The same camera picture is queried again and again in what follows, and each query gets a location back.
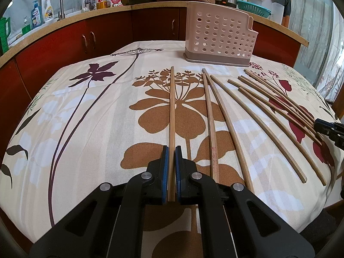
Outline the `red kitchen cabinets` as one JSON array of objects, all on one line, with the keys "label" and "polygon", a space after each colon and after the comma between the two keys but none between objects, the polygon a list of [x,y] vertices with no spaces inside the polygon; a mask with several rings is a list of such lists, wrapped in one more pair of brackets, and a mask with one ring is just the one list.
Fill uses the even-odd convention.
[{"label": "red kitchen cabinets", "polygon": [[186,2],[101,9],[52,23],[1,53],[1,150],[33,97],[57,70],[134,41],[183,41],[186,17]]}]

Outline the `floral tablecloth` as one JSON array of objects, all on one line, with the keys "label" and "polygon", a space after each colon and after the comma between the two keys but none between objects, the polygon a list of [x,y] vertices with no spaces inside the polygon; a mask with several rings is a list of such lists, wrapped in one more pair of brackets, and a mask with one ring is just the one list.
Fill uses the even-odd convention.
[{"label": "floral tablecloth", "polygon": [[[97,185],[126,182],[169,142],[170,69],[175,70],[175,141],[183,156],[210,173],[202,66],[185,60],[181,41],[135,42],[117,52],[66,66],[48,79],[24,111],[3,153],[1,209],[37,241]],[[238,135],[255,194],[320,250],[343,209],[324,210],[343,152],[319,145],[297,125],[260,107],[245,87],[248,69],[313,118],[335,114],[296,70],[253,56],[247,68],[208,65]]]}]

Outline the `glass sliding door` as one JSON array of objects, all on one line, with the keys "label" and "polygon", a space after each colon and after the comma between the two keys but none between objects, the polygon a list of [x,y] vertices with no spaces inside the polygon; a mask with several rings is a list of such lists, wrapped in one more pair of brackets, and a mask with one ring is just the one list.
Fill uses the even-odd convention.
[{"label": "glass sliding door", "polygon": [[333,0],[292,0],[289,29],[309,41],[295,69],[329,102],[343,85],[343,17]]}]

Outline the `pink perforated utensil holder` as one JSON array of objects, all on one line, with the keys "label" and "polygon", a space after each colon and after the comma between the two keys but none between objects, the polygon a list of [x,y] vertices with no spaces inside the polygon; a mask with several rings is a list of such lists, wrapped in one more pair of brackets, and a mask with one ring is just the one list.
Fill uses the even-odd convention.
[{"label": "pink perforated utensil holder", "polygon": [[253,17],[227,6],[189,2],[184,57],[189,62],[248,67],[258,32]]}]

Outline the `translucent plastic container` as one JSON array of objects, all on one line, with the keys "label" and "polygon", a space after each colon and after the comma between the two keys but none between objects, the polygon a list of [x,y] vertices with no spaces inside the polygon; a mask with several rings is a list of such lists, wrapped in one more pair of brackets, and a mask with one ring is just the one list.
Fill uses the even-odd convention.
[{"label": "translucent plastic container", "polygon": [[273,2],[270,20],[281,25],[282,20],[283,20],[283,14],[284,14],[284,6],[281,5],[280,3]]}]

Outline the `teal plastic colander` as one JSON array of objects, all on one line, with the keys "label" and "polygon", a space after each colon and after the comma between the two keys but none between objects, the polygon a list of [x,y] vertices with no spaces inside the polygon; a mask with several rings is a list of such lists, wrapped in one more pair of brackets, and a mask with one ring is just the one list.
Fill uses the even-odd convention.
[{"label": "teal plastic colander", "polygon": [[264,8],[263,6],[256,5],[254,3],[250,3],[247,1],[238,0],[237,6],[238,6],[238,9],[240,9],[240,10],[243,10],[243,11],[246,11],[249,13],[253,13],[255,15],[262,16],[265,18],[268,18],[271,15],[270,10]]}]

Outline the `red white snack bag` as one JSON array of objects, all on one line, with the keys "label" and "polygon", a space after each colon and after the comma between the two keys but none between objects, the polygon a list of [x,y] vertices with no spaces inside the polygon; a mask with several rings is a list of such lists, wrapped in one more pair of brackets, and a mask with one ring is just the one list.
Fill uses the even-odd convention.
[{"label": "red white snack bag", "polygon": [[110,2],[111,7],[122,6],[121,0],[108,0]]}]

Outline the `white spray cleaner bottle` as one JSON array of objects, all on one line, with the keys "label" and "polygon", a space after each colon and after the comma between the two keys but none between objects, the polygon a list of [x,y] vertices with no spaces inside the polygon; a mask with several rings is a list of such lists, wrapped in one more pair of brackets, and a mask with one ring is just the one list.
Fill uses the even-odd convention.
[{"label": "white spray cleaner bottle", "polygon": [[44,22],[50,22],[54,18],[54,10],[51,5],[51,0],[45,0]]}]

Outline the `green soap dispenser bottle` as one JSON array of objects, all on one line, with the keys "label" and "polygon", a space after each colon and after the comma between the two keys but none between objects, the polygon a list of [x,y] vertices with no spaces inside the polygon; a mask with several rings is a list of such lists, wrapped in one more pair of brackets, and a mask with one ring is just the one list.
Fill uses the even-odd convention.
[{"label": "green soap dispenser bottle", "polygon": [[30,27],[29,22],[27,21],[27,17],[26,16],[24,17],[23,23],[24,23],[24,26],[21,28],[21,33],[22,33],[22,35],[25,35],[29,31],[31,31],[31,27]]}]

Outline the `blue detergent bottle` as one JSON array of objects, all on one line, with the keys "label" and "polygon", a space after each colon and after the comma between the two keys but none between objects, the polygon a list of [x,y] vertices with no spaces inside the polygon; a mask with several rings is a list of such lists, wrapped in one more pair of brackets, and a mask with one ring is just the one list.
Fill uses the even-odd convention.
[{"label": "blue detergent bottle", "polygon": [[41,12],[41,6],[39,6],[38,1],[33,1],[33,10],[31,11],[31,25],[32,29],[40,27],[43,24],[43,15]]}]

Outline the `green thermos jug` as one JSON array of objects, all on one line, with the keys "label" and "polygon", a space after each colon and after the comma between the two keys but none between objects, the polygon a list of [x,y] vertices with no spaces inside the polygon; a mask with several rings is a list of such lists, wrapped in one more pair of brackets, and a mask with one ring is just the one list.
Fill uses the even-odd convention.
[{"label": "green thermos jug", "polygon": [[11,18],[1,17],[0,21],[0,38],[1,38],[1,49],[4,54],[9,50],[8,37],[11,34]]}]

